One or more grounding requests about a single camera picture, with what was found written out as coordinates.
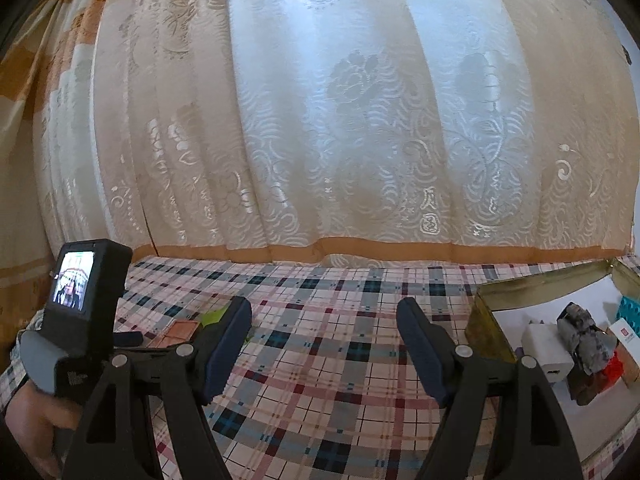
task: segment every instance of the camera screen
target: camera screen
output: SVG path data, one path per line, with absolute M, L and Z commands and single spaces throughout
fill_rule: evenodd
M 92 251 L 65 254 L 58 273 L 53 301 L 82 311 L 86 284 L 93 266 L 94 253 Z

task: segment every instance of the white power adapter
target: white power adapter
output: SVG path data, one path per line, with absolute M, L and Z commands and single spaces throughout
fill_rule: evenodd
M 556 324 L 528 324 L 522 334 L 522 349 L 538 361 L 550 383 L 562 381 L 574 367 L 574 359 L 564 347 Z

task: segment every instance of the orange object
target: orange object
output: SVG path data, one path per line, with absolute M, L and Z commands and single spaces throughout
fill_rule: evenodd
M 149 347 L 167 348 L 191 341 L 199 326 L 200 323 L 197 321 L 176 319 L 149 343 Z

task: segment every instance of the green object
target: green object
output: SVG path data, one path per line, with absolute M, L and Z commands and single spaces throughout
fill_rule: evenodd
M 200 324 L 202 326 L 207 326 L 207 325 L 213 325 L 214 323 L 219 323 L 220 320 L 222 319 L 222 316 L 225 315 L 226 310 L 228 309 L 227 306 L 221 308 L 220 310 L 213 310 L 212 312 L 207 312 L 206 314 L 203 314 L 202 317 L 200 318 Z M 254 334 L 254 330 L 253 327 L 249 330 L 249 333 L 246 335 L 246 337 L 244 338 L 244 342 L 248 343 L 249 341 L 251 341 L 252 335 Z
M 227 309 L 228 307 L 223 307 L 220 310 L 214 310 L 212 312 L 207 312 L 206 314 L 203 314 L 203 316 L 200 318 L 200 324 L 202 326 L 207 326 L 207 325 L 212 325 L 214 323 L 219 323 Z

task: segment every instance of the floral curtain pattern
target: floral curtain pattern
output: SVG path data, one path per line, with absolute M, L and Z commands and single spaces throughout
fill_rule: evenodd
M 6 286 L 82 238 L 345 266 L 630 243 L 638 112 L 597 0 L 44 0 L 0 91 Z

